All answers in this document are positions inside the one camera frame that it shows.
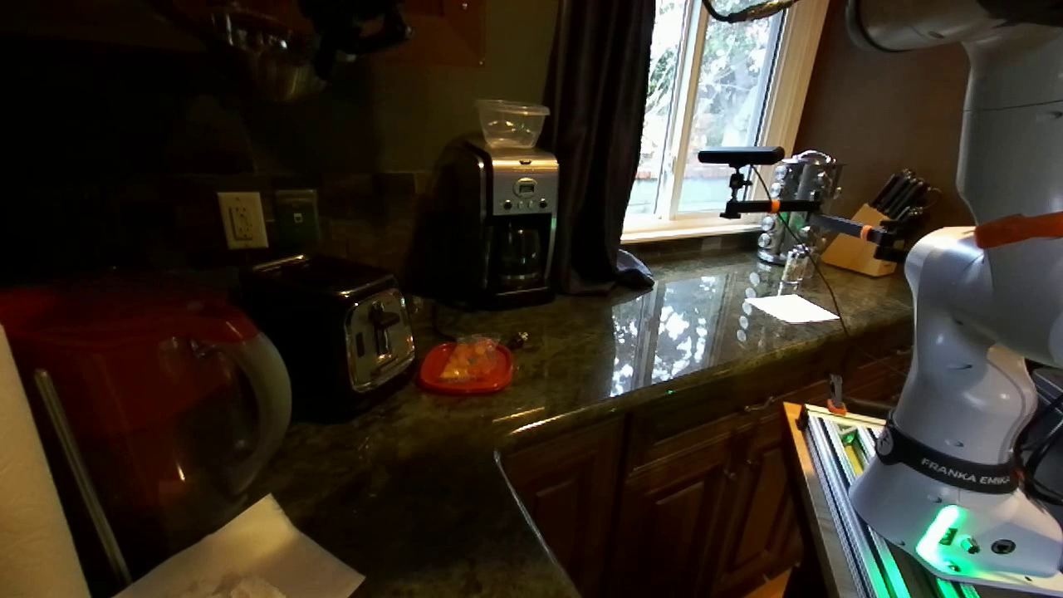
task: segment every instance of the dark granite countertop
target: dark granite countertop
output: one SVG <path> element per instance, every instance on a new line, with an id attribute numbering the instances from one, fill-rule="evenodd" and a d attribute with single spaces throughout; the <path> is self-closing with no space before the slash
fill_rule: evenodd
<path id="1" fill-rule="evenodd" d="M 557 295 L 501 314 L 423 301 L 423 353 L 442 332 L 526 336 L 515 384 L 446 398 L 405 382 L 352 422 L 297 422 L 264 492 L 366 575 L 359 594 L 575 594 L 494 464 L 505 442 L 722 377 L 782 393 L 910 336 L 900 277 L 825 266 L 799 291 L 841 320 L 790 325 L 746 301 L 782 286 L 749 254 L 652 268 L 652 291 Z"/>

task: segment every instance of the orange plate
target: orange plate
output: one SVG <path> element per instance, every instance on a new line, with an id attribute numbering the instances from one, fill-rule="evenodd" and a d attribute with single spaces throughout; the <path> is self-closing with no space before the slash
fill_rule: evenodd
<path id="1" fill-rule="evenodd" d="M 513 353 L 505 345 L 494 345 L 494 355 L 498 355 L 494 369 L 489 369 L 479 379 L 461 379 L 461 382 L 442 379 L 442 369 L 449 366 L 451 353 L 456 353 L 456 341 L 438 341 L 428 349 L 428 355 L 423 359 L 423 369 L 420 369 L 423 390 L 449 393 L 449 397 L 489 397 L 489 393 L 508 390 Z"/>

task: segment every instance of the paper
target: paper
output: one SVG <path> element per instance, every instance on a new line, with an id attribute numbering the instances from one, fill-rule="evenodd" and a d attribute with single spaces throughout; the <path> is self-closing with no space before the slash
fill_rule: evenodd
<path id="1" fill-rule="evenodd" d="M 0 325 L 0 594 L 90 594 L 28 390 Z"/>
<path id="2" fill-rule="evenodd" d="M 364 580 L 266 496 L 118 598 L 349 598 Z"/>
<path id="3" fill-rule="evenodd" d="M 753 301 L 753 309 L 762 309 L 782 321 L 830 321 L 830 320 L 837 320 L 834 314 L 829 314 L 801 295 L 757 295 L 749 301 Z"/>

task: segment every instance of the electric kettle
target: electric kettle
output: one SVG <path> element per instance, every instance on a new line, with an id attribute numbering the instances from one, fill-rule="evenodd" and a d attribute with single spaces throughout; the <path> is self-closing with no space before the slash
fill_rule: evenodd
<path id="1" fill-rule="evenodd" d="M 285 362 L 219 295 L 141 281 L 39 295 L 13 340 L 28 390 L 87 480 L 87 513 L 102 513 L 120 553 L 108 557 L 137 579 L 247 505 L 290 430 Z"/>

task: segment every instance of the dark curtain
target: dark curtain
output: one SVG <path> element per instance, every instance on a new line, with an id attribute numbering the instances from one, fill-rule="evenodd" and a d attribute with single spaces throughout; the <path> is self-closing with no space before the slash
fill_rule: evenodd
<path id="1" fill-rule="evenodd" d="M 623 249 L 639 169 L 656 0 L 562 0 L 548 69 L 546 146 L 562 163 L 554 286 L 648 290 L 652 277 Z"/>

